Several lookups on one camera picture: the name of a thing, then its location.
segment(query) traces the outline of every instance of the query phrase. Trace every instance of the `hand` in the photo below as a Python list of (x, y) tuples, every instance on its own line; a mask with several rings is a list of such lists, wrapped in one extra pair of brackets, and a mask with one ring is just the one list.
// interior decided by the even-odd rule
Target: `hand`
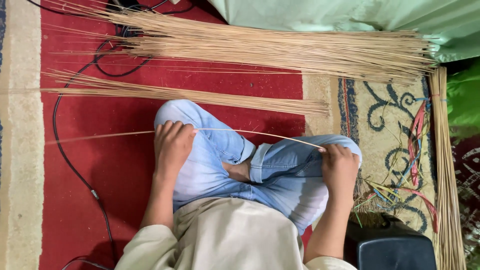
[(333, 200), (353, 203), (355, 180), (359, 170), (360, 158), (350, 148), (339, 144), (324, 145), (322, 153), (322, 172), (328, 195)]
[(155, 173), (163, 179), (177, 179), (181, 167), (192, 151), (193, 139), (198, 129), (192, 124), (175, 124), (168, 120), (155, 129)]

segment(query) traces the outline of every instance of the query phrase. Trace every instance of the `beige shirt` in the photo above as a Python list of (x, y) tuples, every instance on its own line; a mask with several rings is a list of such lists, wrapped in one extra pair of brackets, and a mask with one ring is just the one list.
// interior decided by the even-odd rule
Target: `beige shirt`
[(282, 213), (238, 198), (206, 198), (180, 208), (174, 232), (142, 228), (116, 270), (355, 270), (332, 257), (302, 263), (303, 244)]

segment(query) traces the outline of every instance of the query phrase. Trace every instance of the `cable connector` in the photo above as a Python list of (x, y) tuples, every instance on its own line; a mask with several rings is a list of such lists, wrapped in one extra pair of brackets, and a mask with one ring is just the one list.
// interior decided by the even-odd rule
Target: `cable connector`
[(90, 191), (92, 192), (92, 194), (93, 194), (93, 196), (95, 197), (95, 199), (97, 199), (97, 200), (100, 199), (100, 197), (96, 194), (95, 190), (92, 189), (92, 190), (90, 190)]

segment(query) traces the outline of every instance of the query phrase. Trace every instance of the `shirt sleeve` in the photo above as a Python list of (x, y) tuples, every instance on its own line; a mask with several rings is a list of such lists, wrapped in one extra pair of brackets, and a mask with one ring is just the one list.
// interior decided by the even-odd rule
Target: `shirt sleeve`
[(305, 266), (308, 270), (357, 270), (346, 261), (334, 257), (317, 257)]
[(115, 270), (168, 270), (175, 266), (177, 239), (164, 225), (142, 228), (123, 249)]

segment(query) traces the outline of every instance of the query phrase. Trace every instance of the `red carpet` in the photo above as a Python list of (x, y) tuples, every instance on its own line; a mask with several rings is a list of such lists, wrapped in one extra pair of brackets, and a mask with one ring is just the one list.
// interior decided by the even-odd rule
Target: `red carpet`
[[(88, 3), (84, 0), (75, 2)], [(143, 1), (153, 5), (153, 1)], [(167, 2), (159, 12), (182, 10), (190, 3), (177, 5)], [(215, 16), (195, 7), (178, 16), (217, 22)], [(92, 56), (52, 54), (66, 51), (92, 51), (100, 41), (85, 43), (84, 37), (52, 30), (51, 25), (96, 33), (114, 33), (114, 27), (84, 18), (52, 14), (42, 10), (42, 71), (48, 69), (78, 71)], [(141, 59), (116, 58), (116, 64), (137, 64)], [(112, 63), (105, 57), (100, 62)], [(103, 65), (105, 70), (119, 74), (131, 66)], [(299, 74), (221, 74), (174, 72), (155, 65), (188, 65), (180, 61), (152, 61), (137, 72), (114, 80), (145, 85), (169, 86), (184, 89), (241, 94), (273, 98), (302, 98), (302, 79)], [(201, 63), (205, 67), (229, 67), (226, 64)], [(94, 66), (84, 74), (107, 78)], [(63, 87), (42, 76), (42, 87)], [(45, 141), (54, 140), (52, 112), (57, 96), (43, 94)], [(110, 133), (146, 131), (153, 129), (161, 100), (139, 98), (64, 97), (60, 102), (57, 125), (60, 138), (72, 138)], [(299, 136), (305, 119), (287, 113), (248, 110), (215, 105), (201, 105), (219, 120), (234, 129), (255, 130), (283, 136)], [(274, 143), (276, 138), (245, 134), (255, 144)], [(77, 141), (63, 148), (78, 172), (97, 191), (109, 217), (113, 238), (120, 256), (126, 243), (140, 224), (149, 194), (154, 168), (153, 136), (136, 135)], [(86, 255), (90, 260), (113, 267), (105, 221), (89, 190), (68, 167), (56, 145), (45, 146), (45, 202), (43, 211), (43, 243), (41, 270), (61, 269), (74, 257)], [(76, 264), (71, 269), (96, 269)]]

